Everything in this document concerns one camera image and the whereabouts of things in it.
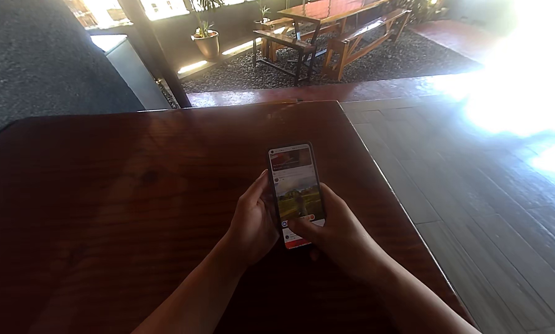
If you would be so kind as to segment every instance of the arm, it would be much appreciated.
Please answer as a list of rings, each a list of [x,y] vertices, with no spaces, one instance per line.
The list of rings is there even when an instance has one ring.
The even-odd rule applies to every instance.
[[[288,221],[351,277],[370,286],[403,333],[479,333],[370,237],[348,205],[321,184],[327,221]]]
[[[273,247],[278,232],[260,196],[267,171],[238,200],[228,232],[134,334],[212,333],[246,268]]]

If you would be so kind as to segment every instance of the potted plant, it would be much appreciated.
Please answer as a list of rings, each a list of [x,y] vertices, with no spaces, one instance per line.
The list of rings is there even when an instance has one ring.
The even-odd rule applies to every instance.
[[[259,4],[259,12],[261,12],[261,19],[259,21],[255,21],[255,30],[263,30],[263,23],[267,23],[270,20],[268,18],[266,18],[265,16],[267,15],[267,13],[269,13],[270,9],[269,7],[265,6],[263,4],[263,0],[259,0],[257,2]]]
[[[201,51],[204,57],[207,59],[214,59],[220,56],[220,44],[218,42],[218,32],[211,30],[210,28],[214,25],[209,23],[207,20],[201,19],[201,12],[204,11],[215,11],[216,8],[223,6],[223,0],[195,0],[197,6],[193,3],[194,0],[189,0],[191,7],[195,12],[195,17],[197,18],[198,27],[195,30],[195,34],[191,35],[191,39],[195,41],[197,47]]]

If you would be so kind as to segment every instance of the wooden table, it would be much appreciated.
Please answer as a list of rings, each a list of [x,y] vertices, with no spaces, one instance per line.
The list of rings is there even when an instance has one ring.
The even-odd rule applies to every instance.
[[[318,35],[327,32],[326,28],[321,29],[322,25],[340,19],[341,32],[343,32],[348,17],[369,10],[385,2],[389,2],[389,0],[319,0],[287,8],[279,11],[278,14],[294,20],[294,28],[298,39],[301,39],[300,22],[316,24],[317,26],[315,27],[311,39],[311,44],[315,45]],[[325,50],[319,50],[316,53],[316,57],[323,53],[325,53]]]
[[[0,133],[0,333],[129,333],[228,229],[265,149],[309,140],[322,181],[459,314],[337,102],[26,118]],[[216,332],[394,332],[366,288],[281,242]]]

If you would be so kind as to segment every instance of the person's left hand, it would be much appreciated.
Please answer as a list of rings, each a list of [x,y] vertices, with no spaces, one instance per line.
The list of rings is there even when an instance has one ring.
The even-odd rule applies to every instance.
[[[267,170],[238,199],[237,209],[224,238],[246,267],[263,258],[278,240],[278,231],[261,194],[269,185]]]

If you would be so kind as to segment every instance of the plant pot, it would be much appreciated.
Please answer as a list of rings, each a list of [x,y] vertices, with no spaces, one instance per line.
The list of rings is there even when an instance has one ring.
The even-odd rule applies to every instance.
[[[215,59],[220,56],[220,43],[218,42],[218,32],[209,30],[210,37],[200,37],[198,34],[193,34],[191,39],[195,41],[197,47],[204,57],[207,59]]]
[[[253,21],[253,30],[265,30],[265,25],[264,23],[269,22],[270,20],[266,17],[263,18],[263,21]]]

